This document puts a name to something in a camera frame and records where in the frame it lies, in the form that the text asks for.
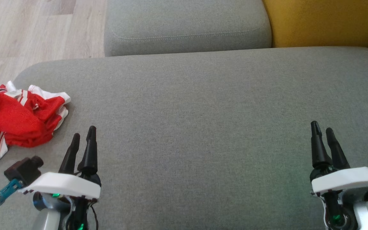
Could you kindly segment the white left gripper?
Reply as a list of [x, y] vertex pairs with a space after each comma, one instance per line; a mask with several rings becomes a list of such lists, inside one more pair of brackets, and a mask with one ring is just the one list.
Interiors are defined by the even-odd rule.
[[77, 166], [80, 177], [73, 175], [76, 155], [79, 150], [80, 134], [73, 135], [58, 173], [47, 172], [38, 177], [29, 186], [19, 189], [18, 192], [41, 192], [60, 194], [85, 199], [99, 199], [101, 180], [98, 176], [96, 127], [90, 126], [86, 137], [87, 145], [83, 159]]

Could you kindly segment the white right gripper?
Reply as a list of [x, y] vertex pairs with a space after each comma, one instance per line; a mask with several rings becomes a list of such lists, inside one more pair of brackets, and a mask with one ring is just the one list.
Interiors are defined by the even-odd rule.
[[[313, 179], [311, 181], [313, 192], [324, 194], [330, 191], [368, 187], [368, 167], [350, 167], [333, 130], [330, 127], [326, 129], [327, 143], [332, 156], [331, 160], [323, 144], [319, 123], [312, 121], [310, 126], [313, 167], [310, 179]], [[333, 172], [332, 162], [333, 167], [339, 171]]]

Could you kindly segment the red basketball jersey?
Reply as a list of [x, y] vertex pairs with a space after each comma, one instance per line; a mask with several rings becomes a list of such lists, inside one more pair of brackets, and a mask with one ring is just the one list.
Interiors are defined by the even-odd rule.
[[0, 86], [0, 159], [9, 146], [32, 148], [51, 140], [61, 121], [61, 96], [44, 98], [30, 90]]

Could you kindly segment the grey sofa seat cushion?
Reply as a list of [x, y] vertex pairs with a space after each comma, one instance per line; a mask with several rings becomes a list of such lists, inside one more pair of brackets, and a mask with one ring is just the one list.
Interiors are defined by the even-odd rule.
[[311, 121], [368, 166], [368, 48], [271, 48], [43, 62], [14, 80], [71, 97], [48, 143], [11, 147], [57, 172], [97, 128], [99, 230], [324, 230]]

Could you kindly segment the large yellow sofa cushion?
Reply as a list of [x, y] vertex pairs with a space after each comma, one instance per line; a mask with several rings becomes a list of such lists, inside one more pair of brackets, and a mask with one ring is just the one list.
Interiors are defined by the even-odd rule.
[[274, 48], [368, 47], [368, 0], [263, 0]]

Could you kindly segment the grey sofa back cushion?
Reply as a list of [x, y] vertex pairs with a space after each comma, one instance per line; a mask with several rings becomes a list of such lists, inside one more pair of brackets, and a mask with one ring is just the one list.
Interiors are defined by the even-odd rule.
[[272, 46], [262, 0], [108, 0], [106, 57]]

